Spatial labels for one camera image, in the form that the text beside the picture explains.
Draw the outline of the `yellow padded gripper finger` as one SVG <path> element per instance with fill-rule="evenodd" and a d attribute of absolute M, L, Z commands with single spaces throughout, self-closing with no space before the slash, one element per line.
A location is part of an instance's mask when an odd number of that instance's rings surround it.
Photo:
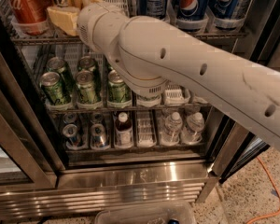
<path fill-rule="evenodd" d="M 51 22 L 67 35 L 77 36 L 77 17 L 80 9 L 77 7 L 48 7 L 47 12 Z"/>
<path fill-rule="evenodd" d="M 102 3 L 102 0 L 82 0 L 82 6 L 86 7 L 91 4 Z"/>

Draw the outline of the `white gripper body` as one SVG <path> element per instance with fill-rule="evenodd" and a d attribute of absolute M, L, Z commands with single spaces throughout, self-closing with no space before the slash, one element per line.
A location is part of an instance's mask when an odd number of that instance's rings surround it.
<path fill-rule="evenodd" d="M 77 33 L 79 38 L 95 52 L 100 50 L 92 41 L 94 26 L 104 14 L 109 12 L 125 16 L 123 9 L 107 2 L 91 3 L 82 8 L 77 16 Z"/>

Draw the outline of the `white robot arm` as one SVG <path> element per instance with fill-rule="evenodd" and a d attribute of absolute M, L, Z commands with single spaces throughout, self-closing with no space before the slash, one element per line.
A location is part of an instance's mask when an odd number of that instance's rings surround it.
<path fill-rule="evenodd" d="M 54 25 L 102 53 L 133 92 L 154 97 L 172 81 L 204 98 L 280 152 L 280 72 L 208 45 L 165 21 L 129 18 L 95 1 L 49 7 Z"/>

